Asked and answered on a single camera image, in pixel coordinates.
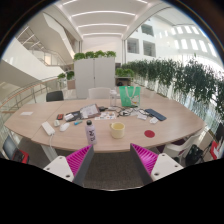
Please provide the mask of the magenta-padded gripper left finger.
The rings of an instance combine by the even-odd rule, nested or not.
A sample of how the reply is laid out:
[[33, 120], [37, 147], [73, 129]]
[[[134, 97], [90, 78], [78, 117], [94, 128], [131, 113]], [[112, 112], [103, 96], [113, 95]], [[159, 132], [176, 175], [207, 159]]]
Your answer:
[[58, 156], [44, 170], [82, 186], [94, 155], [92, 145], [85, 146], [68, 156]]

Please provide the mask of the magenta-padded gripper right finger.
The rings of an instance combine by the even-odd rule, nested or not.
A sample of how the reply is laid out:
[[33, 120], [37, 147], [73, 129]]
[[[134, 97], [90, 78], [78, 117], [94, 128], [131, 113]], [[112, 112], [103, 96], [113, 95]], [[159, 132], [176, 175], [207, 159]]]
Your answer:
[[156, 154], [133, 143], [130, 144], [130, 153], [144, 185], [182, 169], [182, 166], [166, 153]]

